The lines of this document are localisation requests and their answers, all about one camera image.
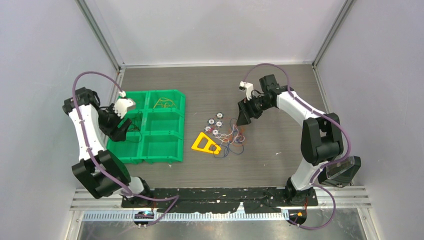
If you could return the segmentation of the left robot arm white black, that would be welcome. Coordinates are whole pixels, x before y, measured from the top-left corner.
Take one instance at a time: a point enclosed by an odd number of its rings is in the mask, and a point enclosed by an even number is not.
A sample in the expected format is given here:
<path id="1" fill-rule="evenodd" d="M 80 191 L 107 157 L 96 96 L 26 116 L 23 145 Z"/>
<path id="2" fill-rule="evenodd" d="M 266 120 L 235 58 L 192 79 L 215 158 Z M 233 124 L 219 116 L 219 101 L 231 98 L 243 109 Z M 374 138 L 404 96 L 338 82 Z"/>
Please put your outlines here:
<path id="1" fill-rule="evenodd" d="M 132 121 L 126 114 L 136 103 L 120 93 L 121 97 L 107 107 L 101 107 L 96 91 L 82 87 L 64 101 L 63 111 L 71 119 L 79 145 L 78 163 L 71 167 L 73 175 L 95 198 L 119 193 L 141 207 L 153 202 L 153 193 L 141 177 L 133 177 L 119 158 L 108 150 L 101 140 L 107 136 L 113 142 L 123 142 Z"/>

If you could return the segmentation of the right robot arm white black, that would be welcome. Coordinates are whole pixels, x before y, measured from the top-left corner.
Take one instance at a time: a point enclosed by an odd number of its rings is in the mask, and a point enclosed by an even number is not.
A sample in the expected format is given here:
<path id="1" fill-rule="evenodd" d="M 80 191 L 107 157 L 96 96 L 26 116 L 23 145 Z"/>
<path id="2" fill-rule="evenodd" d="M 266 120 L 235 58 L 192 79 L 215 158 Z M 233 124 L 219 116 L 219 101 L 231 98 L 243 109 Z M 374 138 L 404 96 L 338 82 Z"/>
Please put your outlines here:
<path id="1" fill-rule="evenodd" d="M 326 114 L 303 102 L 291 87 L 279 85 L 273 74 L 260 78 L 259 83 L 261 91 L 258 96 L 253 94 L 252 83 L 239 83 L 239 90 L 245 93 L 245 98 L 237 103 L 239 115 L 236 124 L 248 125 L 263 111 L 278 108 L 301 126 L 302 160 L 296 172 L 288 178 L 283 191 L 287 204 L 299 205 L 310 195 L 319 168 L 344 151 L 342 132 L 337 126 L 340 119 L 335 113 Z"/>

